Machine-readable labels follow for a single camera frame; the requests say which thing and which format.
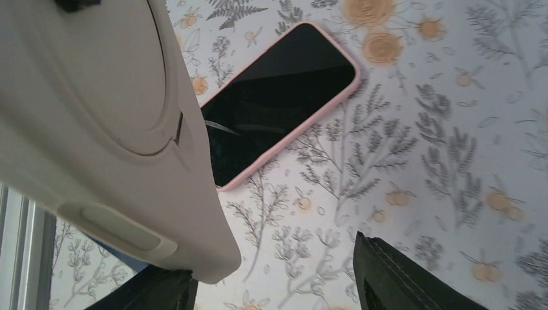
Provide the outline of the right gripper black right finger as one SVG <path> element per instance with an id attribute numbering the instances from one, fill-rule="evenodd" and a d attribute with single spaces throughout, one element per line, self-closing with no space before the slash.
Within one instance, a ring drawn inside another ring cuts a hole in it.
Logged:
<path id="1" fill-rule="evenodd" d="M 353 269 L 362 309 L 486 310 L 378 237 L 356 234 Z"/>

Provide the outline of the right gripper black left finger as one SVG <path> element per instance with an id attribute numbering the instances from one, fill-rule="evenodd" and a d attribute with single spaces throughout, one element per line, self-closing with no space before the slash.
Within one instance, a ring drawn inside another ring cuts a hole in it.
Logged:
<path id="1" fill-rule="evenodd" d="M 197 289 L 191 271 L 150 265 L 87 310 L 193 309 Z"/>

